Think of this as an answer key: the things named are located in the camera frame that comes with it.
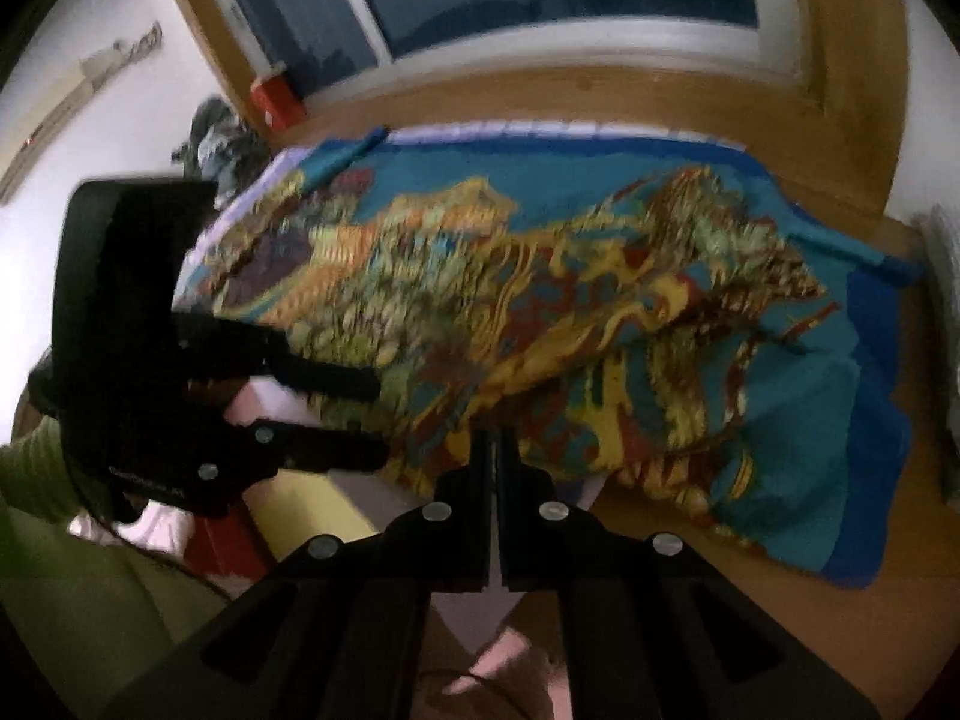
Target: green shirt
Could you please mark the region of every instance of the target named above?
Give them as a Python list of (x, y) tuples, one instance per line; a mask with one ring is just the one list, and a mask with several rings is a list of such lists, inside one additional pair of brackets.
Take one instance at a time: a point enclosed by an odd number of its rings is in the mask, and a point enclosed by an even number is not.
[(70, 536), (79, 512), (56, 421), (0, 447), (0, 603), (40, 671), (85, 720), (224, 602), (130, 547)]

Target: white window frame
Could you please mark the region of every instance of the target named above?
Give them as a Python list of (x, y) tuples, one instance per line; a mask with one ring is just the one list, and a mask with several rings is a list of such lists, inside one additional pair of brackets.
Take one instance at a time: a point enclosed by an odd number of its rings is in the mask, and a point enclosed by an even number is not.
[[(265, 73), (270, 62), (236, 0), (216, 1), (254, 71)], [(347, 2), (377, 64), (310, 95), (304, 100), (310, 113), (417, 77), (478, 68), (632, 65), (716, 71), (784, 86), (803, 82), (805, 0), (755, 0), (756, 29), (664, 17), (569, 19), (497, 29), (398, 58), (391, 55), (368, 1)]]

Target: screw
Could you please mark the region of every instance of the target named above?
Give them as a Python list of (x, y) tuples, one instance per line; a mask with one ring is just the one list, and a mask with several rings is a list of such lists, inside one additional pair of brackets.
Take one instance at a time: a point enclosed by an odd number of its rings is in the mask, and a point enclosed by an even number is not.
[(563, 522), (570, 516), (570, 509), (560, 501), (547, 501), (541, 504), (539, 512), (547, 522)]
[(315, 536), (306, 545), (306, 553), (314, 560), (327, 560), (333, 557), (340, 549), (340, 540), (337, 536)]
[(212, 482), (220, 475), (220, 469), (213, 463), (204, 463), (197, 469), (197, 476), (205, 482)]
[(664, 557), (674, 557), (680, 555), (683, 550), (683, 538), (675, 533), (657, 533), (654, 536), (654, 550)]
[(450, 514), (453, 514), (453, 509), (450, 508), (450, 504), (448, 503), (434, 501), (424, 506), (421, 512), (427, 522), (444, 522), (446, 519), (450, 519)]

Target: cable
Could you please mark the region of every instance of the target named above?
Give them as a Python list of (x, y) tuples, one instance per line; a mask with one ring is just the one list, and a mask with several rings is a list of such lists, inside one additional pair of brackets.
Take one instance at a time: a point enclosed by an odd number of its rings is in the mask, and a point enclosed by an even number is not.
[(470, 674), (469, 671), (460, 671), (454, 668), (431, 668), (426, 671), (421, 671), (421, 673), (416, 675), (417, 679), (424, 677), (459, 677), (464, 680), (473, 680), (477, 685), (482, 685), (487, 690), (490, 690), (491, 693), (496, 693), (503, 701), (510, 704), (512, 710), (522, 717), (523, 720), (534, 720), (533, 715), (527, 712), (510, 693), (507, 693), (506, 690), (501, 688), (500, 685), (493, 680), (488, 680), (479, 674)]
[(99, 514), (97, 514), (96, 509), (94, 509), (93, 505), (90, 504), (90, 499), (86, 497), (86, 494), (83, 492), (83, 490), (80, 489), (80, 486), (77, 484), (77, 480), (74, 478), (73, 469), (71, 469), (70, 464), (67, 463), (66, 467), (67, 467), (67, 476), (70, 478), (70, 483), (73, 485), (73, 490), (75, 495), (77, 495), (77, 498), (80, 500), (80, 505), (84, 509), (86, 509), (86, 512), (90, 515), (90, 517), (93, 518), (93, 521), (96, 522), (101, 528), (103, 528), (104, 531), (107, 531), (107, 533), (109, 533), (111, 536), (116, 538), (117, 541), (120, 541), (121, 543), (126, 544), (126, 546), (138, 552), (147, 560), (151, 560), (156, 565), (160, 565), (165, 568), (171, 568), (172, 570), (186, 576), (188, 579), (191, 579), (193, 581), (198, 581), (200, 584), (206, 587), (206, 589), (208, 589), (210, 592), (217, 595), (223, 601), (226, 601), (228, 604), (233, 603), (234, 598), (232, 597), (232, 595), (230, 595), (221, 586), (218, 586), (218, 584), (216, 584), (214, 581), (210, 581), (207, 577), (200, 576), (200, 574), (195, 574), (193, 571), (187, 568), (183, 563), (174, 559), (174, 557), (170, 557), (165, 553), (157, 552), (152, 549), (147, 549), (146, 547), (141, 547), (139, 544), (134, 544), (132, 541), (128, 541), (126, 538), (121, 536), (121, 533), (117, 531), (117, 528), (115, 528), (112, 525), (112, 523), (107, 522), (107, 520), (104, 520), (102, 517), (100, 517)]

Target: white wall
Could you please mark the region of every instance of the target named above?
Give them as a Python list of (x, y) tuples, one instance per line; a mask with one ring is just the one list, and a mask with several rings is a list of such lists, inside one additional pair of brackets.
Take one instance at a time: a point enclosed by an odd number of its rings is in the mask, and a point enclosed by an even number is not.
[(939, 202), (960, 209), (960, 55), (923, 0), (905, 0), (910, 82), (886, 213), (905, 223)]
[(185, 140), (216, 79), (174, 0), (61, 0), (0, 92), (0, 132), (37, 102), (71, 63), (133, 41), (158, 20), (163, 45), (123, 70), (43, 153), (0, 208), (0, 442), (10, 435), (27, 373), (50, 343), (59, 231), (83, 179), (176, 172), (170, 152)]

